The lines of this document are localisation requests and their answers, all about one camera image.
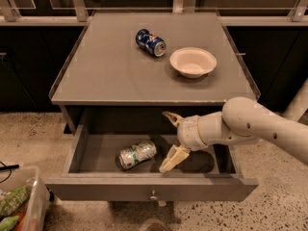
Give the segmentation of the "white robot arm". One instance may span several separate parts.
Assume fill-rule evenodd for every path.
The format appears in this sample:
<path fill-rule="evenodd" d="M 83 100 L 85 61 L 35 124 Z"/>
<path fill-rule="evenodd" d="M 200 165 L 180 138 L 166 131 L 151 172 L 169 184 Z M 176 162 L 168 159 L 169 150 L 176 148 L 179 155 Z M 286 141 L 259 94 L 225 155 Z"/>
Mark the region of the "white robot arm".
<path fill-rule="evenodd" d="M 303 164 L 308 164 L 308 126 L 299 119 L 308 109 L 308 80 L 304 82 L 283 115 L 277 115 L 258 102 L 234 97 L 220 112 L 181 117 L 164 112 L 177 128 L 180 144 L 171 147 L 160 166 L 160 172 L 171 171 L 193 151 L 214 144 L 246 144 L 259 139 L 268 141 Z"/>

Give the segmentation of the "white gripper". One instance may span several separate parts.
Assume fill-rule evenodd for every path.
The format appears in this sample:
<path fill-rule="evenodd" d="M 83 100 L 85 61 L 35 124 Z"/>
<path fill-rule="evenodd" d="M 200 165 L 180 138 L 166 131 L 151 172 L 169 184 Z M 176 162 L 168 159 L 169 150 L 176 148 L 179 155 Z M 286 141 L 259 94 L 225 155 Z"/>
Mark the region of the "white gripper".
<path fill-rule="evenodd" d="M 185 161 L 190 156 L 191 151 L 203 150 L 207 148 L 208 145 L 200 137 L 199 123 L 202 121 L 202 118 L 199 115 L 183 118 L 169 111 L 163 111 L 162 115 L 165 116 L 173 126 L 177 127 L 177 139 L 181 144 L 179 146 L 173 145 L 170 148 L 167 156 L 159 167 L 161 173 L 166 173 Z"/>

